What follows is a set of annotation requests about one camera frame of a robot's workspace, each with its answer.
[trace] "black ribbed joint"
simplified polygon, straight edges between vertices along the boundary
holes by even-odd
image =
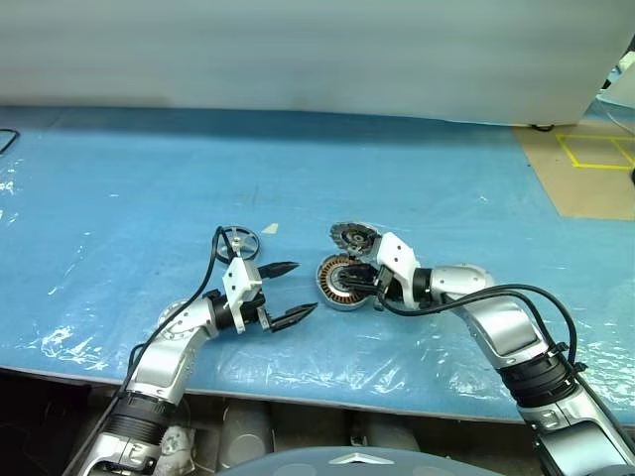
[[[430,279],[433,270],[430,268],[417,268],[413,275],[413,299],[420,307],[426,307],[432,301],[430,293]]]
[[[175,409],[169,402],[128,393],[113,410],[105,430],[158,445]]]
[[[234,317],[227,305],[226,295],[215,295],[211,298],[211,307],[214,312],[214,322],[218,330],[234,328]],[[265,295],[259,292],[253,299],[244,302],[240,306],[240,313],[245,324],[258,321],[258,307],[265,304]]]
[[[558,402],[577,388],[561,352],[541,354],[522,364],[498,370],[505,387],[523,408],[542,407]]]

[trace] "small wheel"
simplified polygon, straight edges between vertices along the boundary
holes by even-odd
[[[223,231],[229,238],[231,249],[243,260],[253,260],[260,251],[260,238],[250,229],[231,225],[223,227]],[[227,245],[222,238],[219,244],[221,246],[216,251],[216,258],[221,263],[228,265],[230,260]]]

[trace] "white cable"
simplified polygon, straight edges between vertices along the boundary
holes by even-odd
[[[203,471],[207,473],[216,474],[216,472],[213,469],[209,469],[206,466],[203,466],[202,464],[198,464],[195,461],[192,461],[192,462],[194,463],[194,466],[196,466],[198,469],[202,469]]]
[[[599,104],[599,106],[602,108],[602,110],[604,111],[604,113],[608,116],[608,118],[613,121],[613,123],[618,126],[621,127],[622,129],[624,129],[626,132],[628,132],[631,136],[635,136],[635,131],[633,129],[631,129],[630,127],[628,127],[625,124],[622,124],[621,122],[619,122],[617,119],[615,119],[615,117],[608,111],[608,109],[606,109],[606,107],[604,107],[604,104],[602,104],[601,99],[598,99],[597,104]]]

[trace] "black cable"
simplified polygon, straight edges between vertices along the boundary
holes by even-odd
[[[572,365],[575,365],[575,355],[577,353],[577,329],[575,329],[575,322],[573,321],[572,315],[569,314],[569,311],[567,310],[565,305],[562,304],[558,300],[558,298],[552,295],[551,293],[543,290],[542,288],[538,288],[537,286],[531,286],[531,285],[520,285],[520,284],[497,285],[497,286],[492,286],[491,288],[486,288],[474,294],[478,295],[479,293],[488,293],[490,291],[506,291],[506,290],[524,290],[524,291],[530,291],[532,293],[536,293],[548,299],[560,311],[560,314],[563,316],[565,323],[567,324],[567,330],[569,331],[568,359]],[[547,336],[549,335],[549,330],[547,329],[547,326],[545,326],[544,329],[541,327],[540,330],[543,331],[543,333],[547,334],[545,335],[545,337],[547,338]]]
[[[399,309],[397,307],[394,307],[390,303],[388,303],[385,300],[383,295],[379,294],[377,297],[379,298],[379,301],[382,303],[382,305],[384,307],[386,307],[388,310],[390,310],[392,312],[395,312],[396,314],[406,315],[406,316],[418,316],[418,315],[427,315],[427,314],[438,313],[438,312],[441,312],[441,311],[444,311],[444,310],[450,310],[450,309],[453,309],[455,307],[466,305],[466,304],[469,304],[471,302],[476,302],[476,301],[479,301],[479,300],[485,300],[485,299],[490,299],[490,298],[498,298],[498,297],[502,297],[502,296],[512,296],[514,298],[519,298],[522,302],[524,302],[527,305],[528,309],[532,312],[532,314],[536,318],[536,322],[538,323],[538,326],[540,327],[540,330],[543,333],[543,335],[545,337],[545,340],[547,341],[548,345],[550,347],[555,345],[554,344],[554,338],[552,337],[551,333],[549,332],[549,329],[545,325],[545,322],[540,317],[540,314],[538,313],[538,310],[536,309],[536,306],[532,303],[532,301],[528,297],[526,297],[526,296],[524,296],[524,295],[522,295],[520,293],[514,293],[513,291],[507,291],[507,290],[513,290],[513,289],[526,290],[526,291],[530,291],[530,292],[539,294],[539,295],[547,298],[549,301],[551,301],[558,308],[558,310],[561,312],[561,314],[563,315],[563,318],[565,319],[565,321],[567,323],[567,327],[569,329],[569,334],[570,334],[570,353],[569,353],[569,358],[568,359],[563,359],[564,364],[568,367],[568,370],[571,372],[573,377],[579,382],[579,384],[588,393],[589,397],[595,402],[595,404],[600,408],[600,410],[606,415],[608,420],[611,422],[611,424],[615,428],[615,431],[624,440],[624,444],[626,444],[628,449],[635,454],[635,442],[626,433],[626,431],[624,431],[624,429],[622,428],[621,423],[618,421],[617,417],[613,414],[613,412],[609,409],[609,407],[604,403],[603,399],[600,398],[600,396],[593,390],[593,388],[579,374],[578,369],[575,367],[575,351],[576,351],[576,346],[577,346],[577,331],[575,329],[575,322],[573,321],[573,319],[572,319],[569,311],[567,310],[567,308],[551,293],[543,290],[542,288],[538,288],[538,287],[531,286],[531,285],[520,285],[520,284],[499,285],[499,286],[493,286],[491,288],[486,288],[486,289],[484,289],[482,291],[479,291],[479,292],[476,292],[476,293],[472,293],[471,295],[466,295],[464,297],[461,297],[461,298],[459,298],[457,300],[454,300],[454,301],[446,303],[446,304],[441,304],[441,305],[437,305],[437,306],[434,306],[434,307],[428,307],[428,308],[420,309],[420,310]]]
[[[137,344],[135,345],[132,350],[130,351],[130,355],[128,356],[128,370],[130,370],[132,368],[132,366],[135,363],[135,358],[136,358],[136,354],[137,354],[137,350],[139,350],[141,347],[143,347],[143,343],[141,344]]]
[[[576,371],[569,362],[570,370],[573,371],[573,377],[577,380],[577,382],[582,385],[582,387],[586,390],[591,399],[595,402],[595,404],[599,407],[600,410],[604,412],[608,420],[611,422],[617,434],[624,440],[624,443],[628,447],[628,449],[635,454],[635,442],[633,439],[626,433],[622,424],[618,421],[617,417],[613,414],[613,412],[606,406],[606,403],[600,396],[595,392],[595,390],[588,384],[588,382]]]
[[[488,291],[488,290],[490,290],[490,288],[487,288],[486,290],[483,290],[478,293],[472,293],[470,295],[460,297],[459,299],[453,300],[452,302],[436,305],[434,307],[426,307],[424,309],[418,309],[418,310],[399,309],[393,306],[392,304],[390,304],[389,302],[387,302],[383,296],[378,295],[378,298],[379,298],[379,301],[382,303],[382,305],[386,307],[388,310],[390,310],[391,312],[394,312],[399,315],[406,315],[406,316],[436,314],[444,310],[451,310],[457,307],[462,307],[466,304],[478,302],[480,300],[492,299],[492,298],[503,298],[503,297],[517,298],[521,300],[527,306],[527,309],[530,310],[530,312],[536,319],[536,323],[538,324],[538,327],[545,335],[545,340],[547,341],[547,345],[550,348],[553,348],[556,345],[556,343],[552,339],[552,336],[549,333],[549,330],[547,329],[547,325],[545,324],[542,316],[538,312],[536,305],[528,297],[526,297],[525,295],[522,295],[521,293],[515,293],[513,291],[497,291],[497,292],[485,293],[485,291]]]
[[[6,132],[8,134],[13,134],[11,139],[2,147],[0,147],[0,156],[2,156],[5,152],[9,150],[9,148],[13,145],[14,142],[18,140],[20,137],[20,132],[15,129],[0,129],[0,132]]]
[[[75,453],[75,456],[70,461],[70,463],[68,464],[68,466],[66,467],[64,472],[62,473],[62,476],[70,476],[71,471],[77,465],[77,463],[79,462],[79,459],[83,456],[83,453],[88,448],[88,445],[91,444],[92,440],[94,439],[94,437],[97,436],[97,434],[99,433],[99,431],[103,427],[103,424],[108,419],[110,413],[115,408],[117,403],[119,403],[119,400],[121,400],[121,397],[123,396],[123,393],[128,388],[128,385],[130,384],[130,381],[132,380],[132,376],[133,376],[135,370],[137,369],[137,366],[139,365],[139,362],[141,361],[141,358],[143,357],[143,354],[146,352],[146,350],[148,350],[148,347],[150,347],[150,344],[155,340],[155,338],[159,334],[161,334],[161,332],[163,332],[168,327],[168,325],[172,322],[172,320],[177,315],[179,315],[184,309],[186,309],[190,304],[192,304],[195,300],[197,300],[198,297],[202,294],[202,292],[205,291],[205,288],[207,287],[207,284],[209,283],[209,279],[211,278],[211,272],[213,271],[213,268],[214,268],[214,262],[216,261],[216,252],[218,250],[218,238],[221,237],[221,236],[222,236],[222,238],[223,238],[223,240],[225,242],[225,245],[227,246],[227,253],[229,253],[232,258],[235,256],[235,253],[233,252],[233,249],[231,249],[231,246],[230,246],[230,243],[229,243],[229,239],[227,238],[227,235],[223,231],[222,227],[219,226],[218,228],[216,228],[216,231],[214,232],[214,236],[211,239],[211,252],[209,254],[209,263],[207,265],[207,271],[205,271],[205,275],[204,275],[202,281],[200,282],[200,285],[198,286],[198,289],[196,289],[196,291],[191,295],[191,297],[186,302],[181,304],[174,312],[172,312],[166,318],[166,320],[164,320],[152,332],[152,334],[150,335],[148,340],[146,340],[143,344],[135,345],[132,348],[132,351],[130,352],[130,356],[129,356],[129,359],[128,359],[128,364],[129,364],[128,365],[128,372],[126,373],[126,377],[124,378],[121,386],[119,387],[119,390],[117,392],[115,392],[115,394],[112,396],[112,400],[110,401],[110,404],[108,405],[108,408],[101,415],[101,417],[99,418],[99,420],[97,421],[95,426],[92,428],[92,430],[88,434],[88,437],[84,440],[84,443],[82,444],[82,446]]]

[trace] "yellow tape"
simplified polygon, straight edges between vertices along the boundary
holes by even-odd
[[[556,134],[560,139],[595,139],[598,141],[635,141],[635,137],[625,136],[593,136],[586,134]]]
[[[626,158],[626,160],[631,164],[630,166],[618,166],[611,164],[588,164],[580,162],[569,145],[567,144],[567,139],[592,139],[598,141],[608,141],[613,146],[617,148],[617,150]],[[583,134],[556,134],[556,140],[561,145],[567,157],[573,164],[574,167],[579,169],[602,169],[606,171],[630,171],[633,166],[635,166],[635,158],[631,156],[631,154],[619,144],[619,141],[634,141],[635,138],[631,137],[621,137],[621,136],[591,136],[591,135],[583,135]]]
[[[622,156],[624,156],[628,162],[635,166],[635,158],[633,158],[633,156],[631,156],[631,154],[626,149],[624,149],[622,145],[615,139],[611,140],[611,142],[617,148],[617,150],[622,153]]]

